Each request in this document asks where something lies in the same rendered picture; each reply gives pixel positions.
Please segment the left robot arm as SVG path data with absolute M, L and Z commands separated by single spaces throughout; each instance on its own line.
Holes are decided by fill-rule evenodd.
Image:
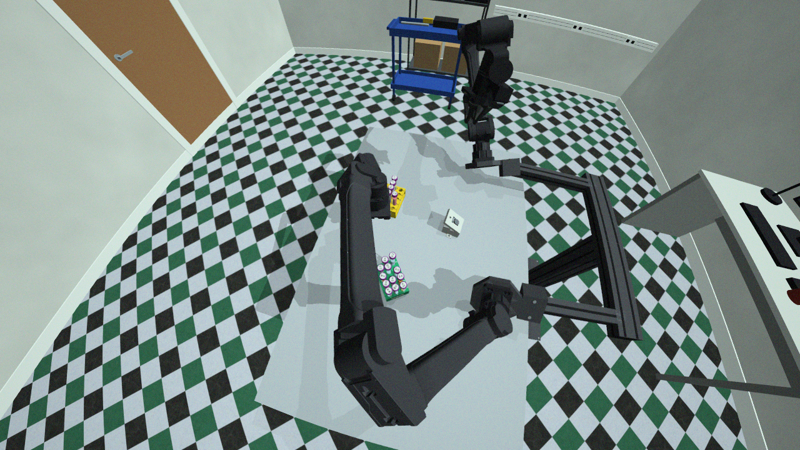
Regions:
M 512 333 L 513 289 L 484 284 L 478 312 L 468 311 L 463 329 L 406 365 L 396 311 L 382 300 L 371 217 L 378 211 L 372 199 L 388 193 L 388 177 L 373 154 L 358 153 L 338 179 L 337 193 L 341 302 L 334 367 L 378 427 L 418 426 L 438 391 L 486 345 Z

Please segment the green tube rack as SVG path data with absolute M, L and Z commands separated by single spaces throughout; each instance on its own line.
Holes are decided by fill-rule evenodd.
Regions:
M 387 275 L 387 278 L 386 278 L 386 280 L 389 280 L 389 278 L 391 278 L 391 276 L 395 276 L 395 274 L 394 274 L 394 271 L 393 271 L 393 270 L 394 270 L 394 267 L 399 267 L 399 266 L 398 266 L 398 260 L 397 260 L 397 259 L 395 259 L 395 265 L 393 265 L 393 266 L 391 265 L 391 267 L 392 267 L 392 268 L 391 268 L 391 274 L 388 274 L 388 273 L 386 272 L 386 269 L 384 268 L 384 273 L 386 273 L 386 275 Z M 408 294 L 408 293 L 409 293 L 409 289 L 408 289 L 408 287 L 406 288 L 406 290 L 405 290 L 404 292 L 403 292 L 403 291 L 401 291 L 401 288 L 399 287 L 399 289 L 398 289 L 398 294 L 394 294 L 394 293 L 392 293 L 392 296 L 391 296 L 391 297 L 389 297 L 389 296 L 388 296 L 388 295 L 385 293 L 385 289 L 384 289 L 384 287 L 383 287 L 383 285 L 382 285 L 382 280 L 380 280 L 380 278 L 379 278 L 379 275 L 380 275 L 380 273 L 378 273 L 378 280 L 379 280 L 379 282 L 380 282 L 380 285 L 382 286 L 382 291 L 383 291 L 383 293 L 384 293 L 384 296 L 385 296 L 385 298 L 386 298 L 386 301 L 389 301 L 389 300 L 396 299 L 396 298 L 398 298 L 398 297 L 401 297 L 401 296 L 403 296 L 404 294 Z M 396 276 L 395 276 L 395 277 L 396 277 Z M 398 279 L 397 279 L 397 278 L 396 278 L 396 284 L 398 284 Z M 399 284 L 398 284 L 398 286 L 399 286 Z

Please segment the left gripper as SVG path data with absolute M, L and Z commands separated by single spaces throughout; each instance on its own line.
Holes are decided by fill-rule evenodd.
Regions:
M 372 198 L 371 198 L 372 199 Z M 391 219 L 391 200 L 389 199 L 389 188 L 387 189 L 387 194 L 380 199 L 372 199 L 377 201 L 378 203 L 378 211 L 371 211 L 372 219 Z

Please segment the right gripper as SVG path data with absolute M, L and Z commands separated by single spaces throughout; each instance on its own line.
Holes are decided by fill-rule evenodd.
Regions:
M 472 92 L 472 87 L 470 86 L 462 86 L 462 93 L 464 93 L 464 123 L 468 124 L 468 121 L 471 119 L 471 116 L 475 111 L 474 117 L 472 118 L 472 124 L 475 125 L 480 119 L 482 119 L 484 115 L 492 110 L 488 103 L 488 97 L 474 94 Z M 478 112 L 481 110 L 481 108 L 483 108 L 482 113 L 478 115 Z

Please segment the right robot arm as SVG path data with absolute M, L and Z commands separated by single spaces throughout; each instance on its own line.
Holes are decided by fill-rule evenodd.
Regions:
M 513 73 L 513 64 L 509 60 L 508 51 L 513 33 L 514 23 L 513 20 L 509 20 L 508 15 L 484 18 L 474 24 L 464 24 L 462 28 L 457 29 L 457 38 L 462 40 L 462 54 L 464 53 L 466 59 L 472 93 L 487 97 L 489 106 L 496 110 L 509 102 L 514 90 L 505 83 Z M 481 65 L 479 65 L 478 51 L 485 51 Z M 478 73 L 478 68 L 488 76 Z M 482 122 L 477 122 L 475 125 L 473 117 L 474 113 L 467 123 L 468 137 L 471 137 L 469 142 L 476 141 L 476 144 L 472 145 L 473 163 L 493 161 L 489 143 L 495 134 L 493 115 L 484 115 L 480 119 Z

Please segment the yellow tube rack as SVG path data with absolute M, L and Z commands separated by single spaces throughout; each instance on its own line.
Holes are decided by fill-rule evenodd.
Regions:
M 402 187 L 397 187 L 397 190 L 395 190 L 395 191 L 397 191 L 398 197 L 397 197 L 396 206 L 393 205 L 393 199 L 391 199 L 391 217 L 392 218 L 396 218 L 396 216 L 398 215 L 398 210 L 402 206 L 404 197 L 406 195 L 406 189 L 404 189 Z

